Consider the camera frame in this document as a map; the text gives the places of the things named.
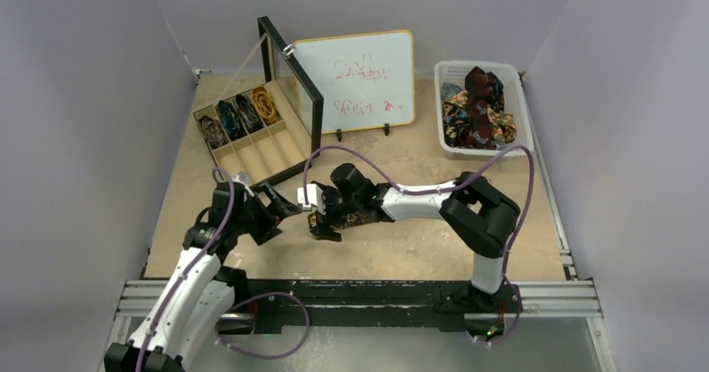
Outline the white plastic basket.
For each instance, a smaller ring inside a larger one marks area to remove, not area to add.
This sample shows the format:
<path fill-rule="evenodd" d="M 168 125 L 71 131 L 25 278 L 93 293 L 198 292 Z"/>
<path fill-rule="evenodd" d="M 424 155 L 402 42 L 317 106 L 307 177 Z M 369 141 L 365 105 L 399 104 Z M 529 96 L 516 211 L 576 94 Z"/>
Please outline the white plastic basket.
<path fill-rule="evenodd" d="M 521 76 L 510 64 L 447 60 L 436 64 L 436 117 L 450 158 L 491 158 L 512 145 L 534 150 Z"/>

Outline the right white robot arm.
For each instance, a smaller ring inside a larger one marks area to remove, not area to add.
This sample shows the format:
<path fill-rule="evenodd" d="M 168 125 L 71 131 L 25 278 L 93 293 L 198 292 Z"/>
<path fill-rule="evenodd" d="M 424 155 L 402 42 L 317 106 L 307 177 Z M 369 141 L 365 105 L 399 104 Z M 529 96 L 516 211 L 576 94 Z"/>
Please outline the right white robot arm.
<path fill-rule="evenodd" d="M 333 170 L 330 184 L 312 181 L 297 189 L 309 230 L 319 240 L 340 242 L 346 228 L 409 219 L 445 222 L 473 253 L 469 298 L 488 311 L 502 300 L 505 253 L 522 211 L 485 177 L 463 172 L 428 186 L 374 183 L 351 163 Z"/>

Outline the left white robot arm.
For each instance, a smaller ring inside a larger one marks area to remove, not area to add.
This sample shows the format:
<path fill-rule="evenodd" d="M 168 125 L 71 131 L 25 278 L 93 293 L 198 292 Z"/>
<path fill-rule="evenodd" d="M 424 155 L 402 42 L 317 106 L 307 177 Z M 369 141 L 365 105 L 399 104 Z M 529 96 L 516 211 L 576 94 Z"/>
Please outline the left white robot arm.
<path fill-rule="evenodd" d="M 238 238 L 262 245 L 280 234 L 280 223 L 298 206 L 268 183 L 252 191 L 239 181 L 217 183 L 210 206 L 186 230 L 174 272 L 156 303 L 125 343 L 112 343 L 107 371 L 185 371 L 214 334 L 218 320 L 252 300 L 247 274 L 225 263 Z"/>

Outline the brown floral black tie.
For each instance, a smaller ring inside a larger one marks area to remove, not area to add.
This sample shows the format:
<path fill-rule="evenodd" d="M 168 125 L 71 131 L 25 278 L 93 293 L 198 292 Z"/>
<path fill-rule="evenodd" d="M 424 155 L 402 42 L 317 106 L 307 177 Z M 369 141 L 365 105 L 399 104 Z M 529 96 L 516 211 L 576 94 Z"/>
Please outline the brown floral black tie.
<path fill-rule="evenodd" d="M 379 221 L 377 217 L 363 212 L 349 213 L 341 217 L 336 217 L 333 220 L 329 220 L 325 215 L 323 216 L 334 227 L 335 231 L 343 230 L 350 227 L 373 224 Z"/>

